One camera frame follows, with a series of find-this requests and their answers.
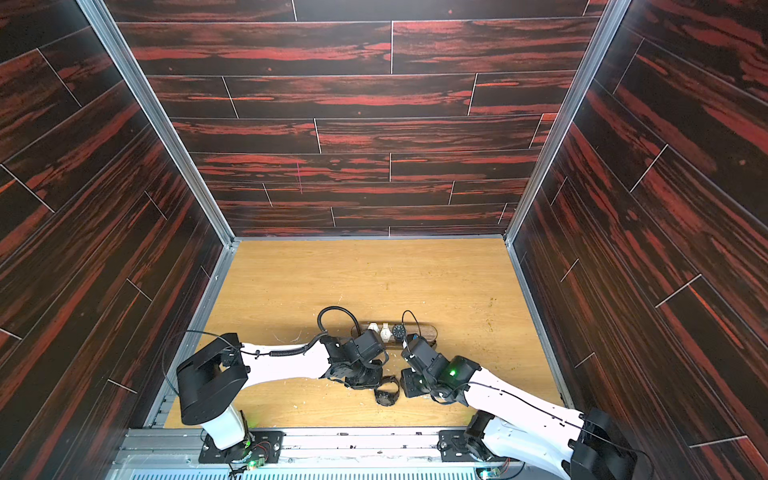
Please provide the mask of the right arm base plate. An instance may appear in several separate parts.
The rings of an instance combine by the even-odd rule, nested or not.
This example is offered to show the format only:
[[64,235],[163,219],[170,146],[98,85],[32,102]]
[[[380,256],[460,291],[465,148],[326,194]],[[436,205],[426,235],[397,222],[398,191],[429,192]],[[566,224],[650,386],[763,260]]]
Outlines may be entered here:
[[437,450],[443,462],[479,462],[485,459],[481,437],[467,429],[438,431]]

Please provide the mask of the black watch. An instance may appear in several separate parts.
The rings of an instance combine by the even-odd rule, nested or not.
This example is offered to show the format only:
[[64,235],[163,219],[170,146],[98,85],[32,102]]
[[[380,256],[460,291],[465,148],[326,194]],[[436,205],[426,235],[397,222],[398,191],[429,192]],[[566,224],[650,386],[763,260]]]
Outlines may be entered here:
[[407,339],[407,328],[403,323],[395,324],[392,327],[392,337],[397,342],[402,344]]
[[381,383],[373,389],[373,393],[374,399],[379,406],[392,407],[400,397],[400,382],[395,376],[385,376],[381,379]]

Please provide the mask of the dark wooden watch stand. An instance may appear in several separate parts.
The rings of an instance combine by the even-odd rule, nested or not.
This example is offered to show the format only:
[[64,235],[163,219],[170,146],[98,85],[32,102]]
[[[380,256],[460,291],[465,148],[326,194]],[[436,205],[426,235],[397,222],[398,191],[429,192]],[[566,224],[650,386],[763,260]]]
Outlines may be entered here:
[[[376,322],[363,322],[363,323],[360,324],[360,329],[362,331],[368,330],[367,327],[368,327],[369,323],[376,323]],[[381,328],[383,323],[377,323],[379,328]],[[390,327],[392,329],[392,327],[395,324],[400,324],[400,323],[388,323],[388,324],[390,325]],[[438,330],[433,325],[430,325],[430,324],[420,324],[420,325],[417,325],[415,321],[413,321],[413,322],[405,322],[403,324],[407,328],[407,339],[406,340],[409,340],[409,339],[411,339],[414,336],[419,336],[419,337],[423,337],[429,346],[434,347],[437,344]],[[395,348],[403,347],[403,343],[402,344],[397,343],[394,339],[392,340],[391,343],[385,344],[383,341],[382,341],[382,343],[384,344],[386,349],[395,349]]]

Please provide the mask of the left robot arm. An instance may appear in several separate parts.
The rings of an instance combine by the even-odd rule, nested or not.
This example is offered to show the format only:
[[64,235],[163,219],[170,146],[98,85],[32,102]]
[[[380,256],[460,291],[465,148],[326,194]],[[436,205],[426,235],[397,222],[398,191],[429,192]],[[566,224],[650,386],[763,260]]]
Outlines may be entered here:
[[243,343],[235,333],[215,337],[176,368],[181,422],[201,426],[221,451],[253,443],[234,407],[241,391],[290,379],[325,379],[353,390],[382,383],[385,346],[366,330],[342,340],[321,332],[304,345]]

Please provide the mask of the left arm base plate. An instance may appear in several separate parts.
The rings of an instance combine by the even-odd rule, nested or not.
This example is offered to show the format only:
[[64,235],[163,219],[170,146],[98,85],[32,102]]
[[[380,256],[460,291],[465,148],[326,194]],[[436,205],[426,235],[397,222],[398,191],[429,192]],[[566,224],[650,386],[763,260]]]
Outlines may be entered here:
[[285,433],[279,430],[250,430],[245,440],[222,450],[215,446],[209,434],[205,434],[198,462],[204,465],[245,465],[256,468],[276,464],[284,437]]

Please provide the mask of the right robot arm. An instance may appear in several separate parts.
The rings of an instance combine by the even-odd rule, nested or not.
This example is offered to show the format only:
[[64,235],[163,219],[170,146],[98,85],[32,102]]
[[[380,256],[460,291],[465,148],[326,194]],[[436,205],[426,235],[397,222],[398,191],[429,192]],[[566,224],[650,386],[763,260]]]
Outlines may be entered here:
[[473,458],[518,460],[559,479],[634,476],[639,452],[606,412],[550,403],[468,358],[447,360],[416,334],[406,337],[402,356],[409,365],[407,395],[428,395],[440,404],[476,411],[464,431]]

